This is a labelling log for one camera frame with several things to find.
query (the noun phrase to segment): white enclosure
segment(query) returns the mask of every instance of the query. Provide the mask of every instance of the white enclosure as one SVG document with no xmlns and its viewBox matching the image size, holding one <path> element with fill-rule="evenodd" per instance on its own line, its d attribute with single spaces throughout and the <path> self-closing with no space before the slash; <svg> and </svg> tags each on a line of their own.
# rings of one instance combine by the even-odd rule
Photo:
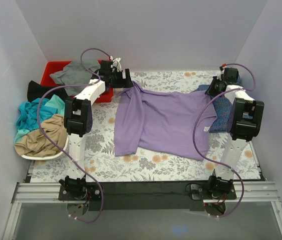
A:
<svg viewBox="0 0 282 240">
<path fill-rule="evenodd" d="M 77 59 L 85 48 L 121 57 L 131 71 L 217 70 L 245 64 L 265 103 L 253 139 L 265 177 L 282 198 L 282 1 L 0 1 L 0 239 L 17 182 L 29 162 L 13 149 L 17 106 L 48 61 Z M 241 71 L 243 84 L 251 80 Z"/>
</svg>

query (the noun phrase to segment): floral tablecloth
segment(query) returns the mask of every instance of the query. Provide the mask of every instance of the floral tablecloth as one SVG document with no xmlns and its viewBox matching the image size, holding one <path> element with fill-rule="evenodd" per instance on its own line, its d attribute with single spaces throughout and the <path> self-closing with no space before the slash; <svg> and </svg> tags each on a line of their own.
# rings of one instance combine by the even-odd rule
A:
<svg viewBox="0 0 282 240">
<path fill-rule="evenodd" d="M 135 72 L 132 80 L 145 89 L 156 92 L 189 93 L 200 84 L 210 84 L 218 71 L 193 72 Z M 138 148 L 137 153 L 114 156 L 114 123 L 119 97 L 113 96 L 111 103 L 92 106 L 93 127 L 86 141 L 85 170 L 100 182 L 130 181 L 190 181 L 207 180 L 214 163 L 196 161 L 167 153 Z M 210 134 L 209 158 L 219 161 L 227 142 L 227 133 Z M 69 161 L 36 161 L 31 183 L 55 183 L 66 176 Z M 248 144 L 237 166 L 243 179 L 260 179 L 258 167 Z"/>
</svg>

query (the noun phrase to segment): white bowl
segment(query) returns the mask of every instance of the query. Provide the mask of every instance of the white bowl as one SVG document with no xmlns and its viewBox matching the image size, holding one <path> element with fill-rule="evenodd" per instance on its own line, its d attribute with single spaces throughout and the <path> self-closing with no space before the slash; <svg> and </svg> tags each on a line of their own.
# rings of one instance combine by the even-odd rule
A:
<svg viewBox="0 0 282 240">
<path fill-rule="evenodd" d="M 66 138 L 65 146 L 63 150 L 69 151 L 69 146 L 68 146 L 69 138 Z M 59 160 L 64 157 L 64 152 L 60 151 L 58 154 L 54 156 L 45 156 L 45 157 L 37 157 L 37 156 L 27 156 L 27 155 L 21 155 L 22 158 L 24 159 L 29 159 L 29 160 L 36 160 L 36 161 L 48 161 L 48 160 Z"/>
</svg>

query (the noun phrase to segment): purple t-shirt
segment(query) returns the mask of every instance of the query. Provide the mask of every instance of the purple t-shirt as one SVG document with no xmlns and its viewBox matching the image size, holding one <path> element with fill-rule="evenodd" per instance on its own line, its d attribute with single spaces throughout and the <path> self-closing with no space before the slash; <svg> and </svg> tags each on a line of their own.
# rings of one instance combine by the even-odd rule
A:
<svg viewBox="0 0 282 240">
<path fill-rule="evenodd" d="M 193 145 L 198 114 L 211 100 L 203 91 L 154 92 L 134 87 L 120 93 L 114 144 L 115 156 L 136 153 L 137 147 L 203 160 Z M 196 129 L 196 143 L 204 155 L 209 150 L 209 128 L 217 119 L 213 105 L 204 111 Z"/>
</svg>

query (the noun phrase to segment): glass panel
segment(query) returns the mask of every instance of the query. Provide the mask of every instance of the glass panel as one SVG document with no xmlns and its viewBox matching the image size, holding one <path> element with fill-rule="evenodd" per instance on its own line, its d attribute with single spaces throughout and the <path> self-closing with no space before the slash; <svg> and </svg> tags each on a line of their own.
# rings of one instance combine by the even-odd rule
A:
<svg viewBox="0 0 282 240">
<path fill-rule="evenodd" d="M 227 203 L 227 209 L 234 204 Z M 96 214 L 88 212 L 86 218 Z M 282 239 L 270 202 L 243 202 L 219 220 L 179 209 L 105 210 L 92 224 L 68 217 L 64 203 L 24 203 L 15 235 L 16 240 Z"/>
</svg>

